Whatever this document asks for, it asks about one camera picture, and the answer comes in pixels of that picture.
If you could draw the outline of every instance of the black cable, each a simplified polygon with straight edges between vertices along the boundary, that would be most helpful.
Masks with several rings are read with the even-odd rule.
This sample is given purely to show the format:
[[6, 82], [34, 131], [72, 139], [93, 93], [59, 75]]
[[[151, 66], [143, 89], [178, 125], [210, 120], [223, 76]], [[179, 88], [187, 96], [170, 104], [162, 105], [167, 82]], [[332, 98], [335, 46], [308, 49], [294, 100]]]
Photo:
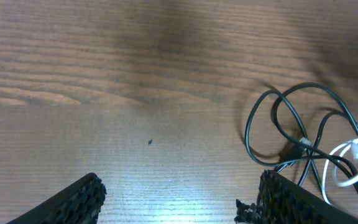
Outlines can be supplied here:
[[[340, 97], [335, 94], [332, 90], [330, 90], [329, 88], [325, 87], [325, 86], [322, 86], [320, 84], [317, 84], [317, 83], [301, 83], [299, 85], [295, 85], [291, 88], [289, 88], [288, 90], [284, 91], [282, 93], [282, 95], [284, 97], [287, 97], [290, 93], [293, 93], [294, 91], [297, 91], [297, 90], [300, 90], [300, 89], [303, 89], [303, 88], [319, 88], [321, 90], [324, 90], [326, 93], [328, 93], [339, 105], [339, 107], [343, 110], [343, 113], [339, 114], [340, 116], [344, 117], [344, 118], [347, 118], [351, 124], [351, 126], [353, 127], [353, 130], [356, 132], [357, 136], [358, 136], [358, 124], [356, 123], [353, 115], [351, 115], [351, 112], [349, 111], [349, 108], [346, 106], [345, 102], [343, 102]], [[278, 121], [277, 121], [277, 109], [278, 109], [278, 106], [279, 104], [282, 102], [282, 99], [281, 98], [277, 98], [277, 100], [274, 102], [273, 106], [272, 106], [272, 120], [273, 120], [273, 123], [276, 125], [276, 127], [279, 125], [278, 124]], [[298, 123], [298, 126], [303, 134], [303, 137], [307, 138], [307, 133], [306, 133], [306, 129], [305, 127], [303, 126], [303, 123], [301, 122], [299, 116], [296, 116], [295, 117], [296, 119], [296, 122]], [[317, 138], [316, 138], [316, 142], [314, 143], [314, 147], [317, 148], [318, 147], [318, 144], [319, 144], [319, 141], [321, 140], [321, 134], [322, 134], [323, 130], [319, 131], [318, 132], [318, 135], [317, 135]], [[317, 181], [317, 184], [318, 184], [318, 187], [320, 189], [320, 192], [321, 192], [321, 179], [319, 178], [319, 175], [318, 175], [318, 171], [317, 171], [317, 168], [314, 164], [313, 161], [307, 161], [306, 162], [306, 165], [305, 165], [305, 169], [303, 170], [303, 173], [300, 177], [300, 180], [298, 181], [298, 185], [301, 186], [308, 174], [308, 171], [310, 169], [310, 166], [312, 167], [312, 170], [313, 170], [313, 175]]]
[[[294, 161], [300, 161], [300, 160], [307, 160], [308, 163], [307, 163], [307, 166], [305, 167], [305, 170], [304, 170], [304, 173], [305, 175], [303, 175], [303, 178], [305, 178], [306, 174], [307, 174], [307, 170], [309, 169], [310, 166], [312, 166], [312, 168], [314, 167], [313, 169], [313, 173], [314, 173], [314, 176], [316, 178], [316, 180], [319, 183], [319, 185], [321, 186], [321, 180], [319, 178], [319, 175], [318, 175], [318, 172], [316, 170], [316, 167], [314, 166], [314, 162], [313, 160], [314, 159], [317, 159], [317, 158], [325, 158], [325, 159], [329, 159], [332, 163], [334, 163], [336, 166], [338, 166], [339, 169], [341, 169], [349, 178], [352, 177], [353, 175], [356, 175], [357, 174], [357, 171], [356, 171], [356, 168], [346, 159], [344, 158], [341, 158], [341, 157], [337, 157], [337, 156], [330, 156], [330, 155], [327, 155], [326, 153], [320, 151], [317, 146], [318, 146], [318, 143], [319, 141], [321, 140], [321, 136], [319, 136], [314, 144], [313, 147], [311, 146], [308, 146], [306, 144], [302, 144], [300, 143], [298, 140], [296, 139], [293, 139], [292, 137], [290, 137], [280, 126], [280, 124], [278, 123], [278, 119], [277, 119], [277, 108], [279, 106], [279, 104], [281, 103], [281, 101], [284, 101], [284, 103], [288, 106], [288, 108], [290, 109], [291, 113], [293, 114], [293, 116], [295, 117], [296, 119], [296, 122], [298, 123], [304, 137], [307, 137], [307, 133], [306, 133], [306, 130], [305, 130], [305, 127], [303, 126], [303, 123], [298, 115], [298, 113], [295, 111], [295, 109], [292, 107], [292, 105], [290, 104], [290, 102], [285, 98], [285, 95], [288, 95], [290, 94], [291, 92], [294, 92], [295, 90], [298, 90], [300, 88], [308, 88], [308, 87], [315, 87], [315, 88], [320, 88], [322, 90], [325, 90], [326, 92], [328, 92], [336, 101], [337, 103], [339, 104], [339, 106], [341, 107], [342, 110], [344, 110], [344, 113], [343, 115], [346, 115], [347, 119], [349, 120], [349, 122], [351, 123], [352, 127], [355, 129], [356, 133], [358, 134], [358, 124], [354, 121], [354, 118], [352, 117], [352, 115], [350, 114], [350, 111], [349, 109], [347, 109], [347, 106], [343, 103], [343, 101], [335, 94], [333, 93], [331, 90], [327, 89], [326, 87], [323, 87], [323, 86], [320, 86], [318, 84], [315, 84], [315, 83], [305, 83], [305, 84], [301, 84], [301, 85], [297, 85], [297, 86], [294, 86], [293, 88], [287, 90], [286, 92], [284, 92], [283, 94], [281, 94], [279, 91], [277, 90], [269, 90], [269, 91], [266, 91], [264, 94], [262, 94], [262, 96], [257, 100], [255, 106], [253, 107], [252, 111], [250, 112], [250, 116], [249, 116], [249, 119], [248, 119], [248, 122], [247, 122], [247, 126], [246, 126], [246, 131], [245, 131], [245, 136], [244, 136], [244, 139], [245, 139], [245, 145], [246, 145], [246, 149], [247, 149], [247, 152], [248, 154], [250, 155], [250, 157], [256, 161], [258, 164], [261, 164], [261, 165], [264, 165], [264, 166], [275, 166], [275, 170], [282, 170], [283, 168], [285, 168], [287, 165], [286, 164], [289, 164], [291, 162], [294, 162]], [[262, 100], [269, 94], [276, 94], [279, 96], [279, 98], [276, 100], [276, 102], [274, 103], [273, 105], [273, 110], [272, 110], [272, 119], [273, 119], [273, 122], [275, 123], [277, 129], [281, 132], [281, 134], [283, 136], [285, 136], [289, 141], [291, 141], [293, 144], [296, 144], [297, 146], [300, 146], [300, 147], [303, 147], [303, 148], [306, 148], [307, 149], [307, 153], [309, 156], [306, 156], [306, 157], [301, 157], [299, 159], [295, 159], [295, 160], [292, 160], [292, 161], [285, 161], [285, 162], [274, 162], [274, 163], [267, 163], [267, 162], [262, 162], [260, 160], [258, 160], [258, 158], [256, 158], [253, 153], [252, 153], [252, 148], [251, 146], [249, 145], [249, 132], [250, 132], [250, 126], [251, 126], [251, 122], [252, 122], [252, 118], [254, 117], [255, 113], [256, 113], [256, 110], [258, 108], [258, 106], [261, 104]], [[325, 119], [325, 122], [323, 123], [323, 125], [320, 125], [321, 126], [321, 130], [320, 130], [320, 133], [322, 134], [322, 130], [324, 128], [324, 125], [326, 123], [326, 120], [332, 115], [329, 115], [326, 119]], [[313, 153], [316, 152], [318, 154], [320, 154], [320, 156], [313, 156]], [[343, 167], [339, 162], [338, 160], [340, 161], [343, 161], [351, 170], [352, 173], [349, 173], [349, 171]], [[354, 187], [356, 189], [356, 192], [358, 194], [358, 183], [354, 184]]]

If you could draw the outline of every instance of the wooden surface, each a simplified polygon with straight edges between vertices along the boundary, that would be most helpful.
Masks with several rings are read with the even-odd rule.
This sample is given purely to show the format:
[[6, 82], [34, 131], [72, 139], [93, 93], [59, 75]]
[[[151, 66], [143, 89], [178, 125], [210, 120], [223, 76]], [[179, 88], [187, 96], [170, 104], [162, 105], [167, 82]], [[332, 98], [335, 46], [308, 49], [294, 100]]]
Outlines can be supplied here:
[[[0, 223], [88, 172], [108, 190], [100, 223], [234, 223], [266, 169], [240, 137], [251, 107], [268, 84], [309, 81], [358, 120], [358, 1], [0, 0]], [[335, 106], [316, 90], [290, 99], [312, 137]], [[273, 100], [252, 129], [264, 155], [285, 145]], [[333, 118], [321, 149], [352, 137]], [[351, 188], [328, 187], [358, 216]]]

